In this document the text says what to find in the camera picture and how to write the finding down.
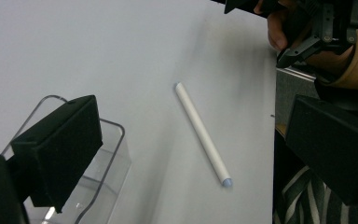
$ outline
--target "white surface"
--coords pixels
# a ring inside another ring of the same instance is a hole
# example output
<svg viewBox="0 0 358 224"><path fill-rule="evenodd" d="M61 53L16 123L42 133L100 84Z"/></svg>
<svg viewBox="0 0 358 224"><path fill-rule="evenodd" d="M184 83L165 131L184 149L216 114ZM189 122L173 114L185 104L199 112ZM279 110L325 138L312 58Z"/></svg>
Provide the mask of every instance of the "white surface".
<svg viewBox="0 0 358 224"><path fill-rule="evenodd" d="M196 107L194 106L193 102L191 101L190 96L188 95L185 86L183 83L179 82L176 87L176 93L182 102L183 108L185 109L188 117L193 124L194 130L199 137L203 148L205 149L206 155L208 156L214 171L216 172L217 176L220 179L223 187L231 187L232 179L228 173L227 167L222 161L222 157L217 151L216 146L214 145L211 136L209 135L208 131L205 128L204 123L197 112Z"/></svg>
<svg viewBox="0 0 358 224"><path fill-rule="evenodd" d="M95 94L132 167L112 223L270 223L275 54L266 22L209 0L0 1L0 151L49 94ZM221 187L173 84L225 161Z"/></svg>

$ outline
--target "white tube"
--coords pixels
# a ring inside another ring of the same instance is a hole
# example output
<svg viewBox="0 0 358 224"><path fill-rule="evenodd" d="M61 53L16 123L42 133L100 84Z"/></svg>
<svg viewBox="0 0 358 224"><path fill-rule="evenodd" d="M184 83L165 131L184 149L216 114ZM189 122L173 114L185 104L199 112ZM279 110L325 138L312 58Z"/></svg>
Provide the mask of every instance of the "white tube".
<svg viewBox="0 0 358 224"><path fill-rule="evenodd" d="M206 154L209 157L209 160L216 171L217 176L219 177L220 182L224 187L231 187L232 180L227 171L225 164L222 161L222 158L219 155L214 143L211 139L211 136L208 134L205 126L200 118L200 115L197 113L196 108L191 102L190 97L187 94L185 86L182 83L176 85L176 93L179 96L180 101L182 102L183 107L187 115L190 117L191 123L193 124L194 129L196 130L197 135L205 149Z"/></svg>

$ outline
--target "clear plastic container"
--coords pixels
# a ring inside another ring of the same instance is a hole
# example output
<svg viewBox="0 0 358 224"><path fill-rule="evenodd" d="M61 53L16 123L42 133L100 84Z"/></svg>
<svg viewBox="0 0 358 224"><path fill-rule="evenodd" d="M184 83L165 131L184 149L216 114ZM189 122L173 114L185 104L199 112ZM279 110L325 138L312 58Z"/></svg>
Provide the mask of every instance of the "clear plastic container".
<svg viewBox="0 0 358 224"><path fill-rule="evenodd" d="M67 102L57 95L43 98L13 139L36 124L39 120ZM57 214L54 207L34 207L30 198L25 202L30 223L107 223L116 205L131 159L124 138L124 128L114 122L100 119L103 146L98 150L88 169L62 209ZM13 151L7 145L2 155L8 160Z"/></svg>

